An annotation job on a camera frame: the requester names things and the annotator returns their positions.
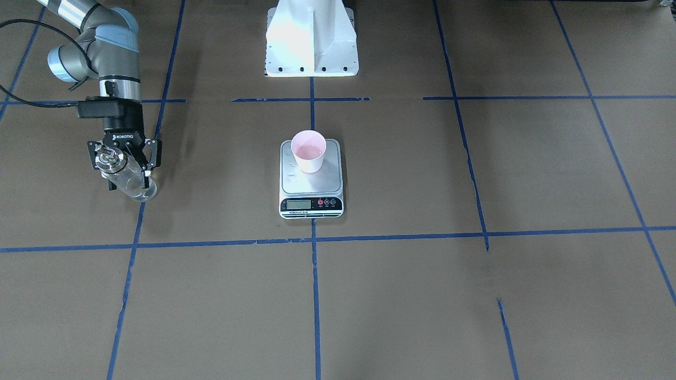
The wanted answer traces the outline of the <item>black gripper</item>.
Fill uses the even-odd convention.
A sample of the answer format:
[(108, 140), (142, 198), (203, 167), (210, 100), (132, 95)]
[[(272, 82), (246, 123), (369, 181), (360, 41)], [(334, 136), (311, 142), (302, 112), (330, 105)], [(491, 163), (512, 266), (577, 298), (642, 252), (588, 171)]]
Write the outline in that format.
[(107, 117), (103, 118), (104, 136), (101, 140), (90, 140), (87, 149), (94, 170), (108, 181), (108, 190), (115, 191), (117, 185), (105, 176), (99, 163), (104, 163), (102, 156), (112, 157), (116, 162), (117, 154), (111, 147), (120, 149), (138, 159), (142, 169), (143, 188), (150, 188), (153, 171), (161, 166), (163, 142), (160, 139), (146, 139), (145, 126), (142, 117)]

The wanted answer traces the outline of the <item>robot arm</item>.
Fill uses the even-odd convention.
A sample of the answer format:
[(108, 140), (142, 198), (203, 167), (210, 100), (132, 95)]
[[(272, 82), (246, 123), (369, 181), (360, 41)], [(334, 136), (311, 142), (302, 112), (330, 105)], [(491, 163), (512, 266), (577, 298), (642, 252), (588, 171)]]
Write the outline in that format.
[(63, 103), (80, 119), (101, 120), (103, 137), (87, 143), (91, 164), (111, 191), (138, 202), (154, 197), (151, 175), (161, 163), (161, 142), (145, 135), (138, 23), (120, 7), (96, 1), (43, 1), (58, 17), (75, 26), (78, 35), (48, 53), (53, 75), (72, 84), (98, 82), (99, 94)]

